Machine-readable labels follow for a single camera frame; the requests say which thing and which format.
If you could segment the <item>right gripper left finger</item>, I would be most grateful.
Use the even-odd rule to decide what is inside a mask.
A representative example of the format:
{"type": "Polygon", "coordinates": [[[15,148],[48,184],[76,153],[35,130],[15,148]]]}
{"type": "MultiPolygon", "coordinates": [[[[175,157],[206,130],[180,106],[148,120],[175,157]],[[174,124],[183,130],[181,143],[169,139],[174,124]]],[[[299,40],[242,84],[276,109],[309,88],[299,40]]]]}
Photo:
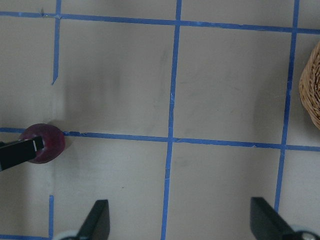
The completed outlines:
{"type": "Polygon", "coordinates": [[[110,211],[107,199],[97,200],[79,229],[76,240],[107,240],[110,234],[110,211]]]}

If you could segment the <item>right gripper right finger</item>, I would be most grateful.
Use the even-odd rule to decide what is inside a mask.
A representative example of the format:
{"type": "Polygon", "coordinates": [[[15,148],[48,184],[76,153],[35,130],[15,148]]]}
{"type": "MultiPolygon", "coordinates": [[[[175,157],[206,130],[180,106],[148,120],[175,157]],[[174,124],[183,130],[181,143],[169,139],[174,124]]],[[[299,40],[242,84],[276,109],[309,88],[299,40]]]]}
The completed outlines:
{"type": "Polygon", "coordinates": [[[289,240],[295,235],[263,197],[250,199],[250,230],[256,240],[289,240]]]}

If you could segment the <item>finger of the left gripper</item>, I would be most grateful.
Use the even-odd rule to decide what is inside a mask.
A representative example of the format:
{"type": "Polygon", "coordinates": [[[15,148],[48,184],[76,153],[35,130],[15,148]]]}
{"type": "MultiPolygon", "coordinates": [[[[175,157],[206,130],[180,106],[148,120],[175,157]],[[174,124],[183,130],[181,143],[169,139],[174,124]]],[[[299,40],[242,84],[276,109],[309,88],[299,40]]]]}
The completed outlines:
{"type": "Polygon", "coordinates": [[[37,152],[44,148],[43,139],[36,136],[32,139],[0,143],[0,170],[20,165],[33,160],[37,152]]]}

